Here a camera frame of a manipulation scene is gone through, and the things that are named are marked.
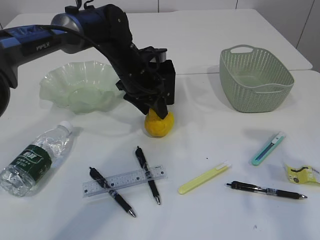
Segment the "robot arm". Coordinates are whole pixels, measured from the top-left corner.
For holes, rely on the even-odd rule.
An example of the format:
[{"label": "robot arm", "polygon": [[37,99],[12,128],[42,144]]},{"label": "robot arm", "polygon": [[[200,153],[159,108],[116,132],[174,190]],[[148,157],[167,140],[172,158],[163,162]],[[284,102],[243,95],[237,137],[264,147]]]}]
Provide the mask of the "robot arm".
[{"label": "robot arm", "polygon": [[152,108],[164,119],[167,105],[173,104],[175,97],[175,69],[164,59],[166,49],[138,49],[132,42],[127,15],[119,7],[84,6],[84,10],[79,10],[79,5],[66,7],[51,25],[0,31],[0,116],[10,99],[9,88],[18,85],[18,66],[57,50],[74,54],[95,47],[119,76],[116,85],[125,91],[124,99],[142,113]]}]

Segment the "table surface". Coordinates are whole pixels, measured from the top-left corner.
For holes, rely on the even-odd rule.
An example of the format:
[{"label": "table surface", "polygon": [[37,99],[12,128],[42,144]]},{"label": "table surface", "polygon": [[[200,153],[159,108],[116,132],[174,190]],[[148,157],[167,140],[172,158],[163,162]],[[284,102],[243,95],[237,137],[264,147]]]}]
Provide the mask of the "table surface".
[{"label": "table surface", "polygon": [[[21,14],[7,27],[49,24],[54,15]],[[129,13],[128,19],[138,48],[167,48],[167,57],[173,60],[177,74],[218,73],[221,51],[242,44],[271,51],[289,70],[312,68],[311,63],[253,9]],[[89,60],[108,62],[95,49],[73,55],[58,51],[34,62],[57,68],[61,64]]]},{"label": "table surface", "polygon": [[[75,139],[69,157],[50,169],[35,194],[17,198],[0,190],[1,239],[319,239],[320,188],[289,183],[283,163],[320,168],[320,73],[292,74],[296,82],[284,103],[273,112],[254,114],[231,107],[219,74],[178,75],[170,107],[175,125],[164,138],[148,137],[144,116],[124,100],[107,113],[75,115],[40,100],[38,79],[24,74],[0,117],[0,169],[62,120],[75,126]],[[250,165],[278,131],[286,139],[259,167]],[[167,179],[157,181],[162,205],[156,204],[147,184],[119,191],[137,218],[110,197],[83,198],[82,183],[91,180],[89,166],[105,176],[139,170],[137,145],[150,166],[163,165],[167,171]],[[179,186],[227,160],[231,169],[186,195],[178,194]],[[298,192],[308,199],[225,186],[232,181]]]}]

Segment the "basket handle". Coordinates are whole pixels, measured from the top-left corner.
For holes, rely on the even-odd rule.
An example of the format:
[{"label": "basket handle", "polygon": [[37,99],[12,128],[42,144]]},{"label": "basket handle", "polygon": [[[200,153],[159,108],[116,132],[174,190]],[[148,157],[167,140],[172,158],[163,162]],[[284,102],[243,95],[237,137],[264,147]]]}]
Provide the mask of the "basket handle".
[{"label": "basket handle", "polygon": [[[280,88],[281,90],[278,90],[278,91],[261,91],[265,87],[277,87],[277,88]],[[262,85],[262,86],[253,87],[252,91],[254,91],[256,94],[276,94],[276,93],[281,93],[285,89],[286,89],[286,87],[281,85],[281,84],[269,83],[269,84],[265,84],[265,85]]]},{"label": "basket handle", "polygon": [[240,44],[240,45],[237,45],[237,46],[233,46],[233,47],[229,48],[228,50],[229,50],[229,52],[230,52],[231,54],[237,54],[237,53],[231,52],[231,50],[233,50],[233,49],[238,49],[238,48],[248,48],[248,49],[255,50],[255,47],[253,47],[253,46],[251,46],[251,45],[247,45],[247,44]]}]

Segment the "transparent ruler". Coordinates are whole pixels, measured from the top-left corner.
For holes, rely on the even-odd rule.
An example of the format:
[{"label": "transparent ruler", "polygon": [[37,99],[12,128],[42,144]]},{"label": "transparent ruler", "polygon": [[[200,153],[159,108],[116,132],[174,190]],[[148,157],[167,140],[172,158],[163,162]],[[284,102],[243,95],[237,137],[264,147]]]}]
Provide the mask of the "transparent ruler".
[{"label": "transparent ruler", "polygon": [[134,185],[144,184],[150,180],[159,180],[167,177],[167,173],[162,165],[150,167],[147,172],[141,169],[115,176],[105,177],[110,188],[102,188],[95,180],[82,184],[83,197],[91,197],[98,194],[107,193],[110,190],[123,189]]}]

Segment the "black pen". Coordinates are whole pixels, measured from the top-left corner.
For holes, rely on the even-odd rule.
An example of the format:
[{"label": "black pen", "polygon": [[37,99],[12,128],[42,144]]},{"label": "black pen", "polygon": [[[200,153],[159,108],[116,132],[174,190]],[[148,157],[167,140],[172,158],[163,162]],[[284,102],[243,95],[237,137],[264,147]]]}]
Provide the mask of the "black pen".
[{"label": "black pen", "polygon": [[232,183],[227,183],[226,185],[231,187],[232,189],[253,192],[253,193],[263,193],[267,195],[273,195],[273,196],[289,198],[289,199],[307,199],[308,198],[307,196],[299,194],[297,192],[282,191],[274,188],[264,188],[264,187],[243,183],[239,181],[233,181]]},{"label": "black pen", "polygon": [[[135,155],[136,155],[136,158],[138,159],[138,161],[140,163],[141,168],[143,168],[145,170],[146,178],[147,179],[152,178],[151,172],[148,169],[148,163],[147,163],[147,160],[145,158],[145,155],[144,155],[142,149],[139,146],[137,146],[137,149],[135,151]],[[160,205],[161,204],[160,195],[159,195],[158,189],[156,187],[155,181],[154,180],[149,180],[148,184],[149,184],[149,187],[151,189],[152,195],[153,195],[156,203]]]},{"label": "black pen", "polygon": [[[90,167],[90,176],[94,180],[96,180],[102,188],[110,188],[104,177],[93,167]],[[133,211],[132,207],[126,202],[126,200],[123,199],[123,197],[116,190],[110,190],[109,194],[128,214],[130,214],[134,218],[136,217],[136,214]]]}]

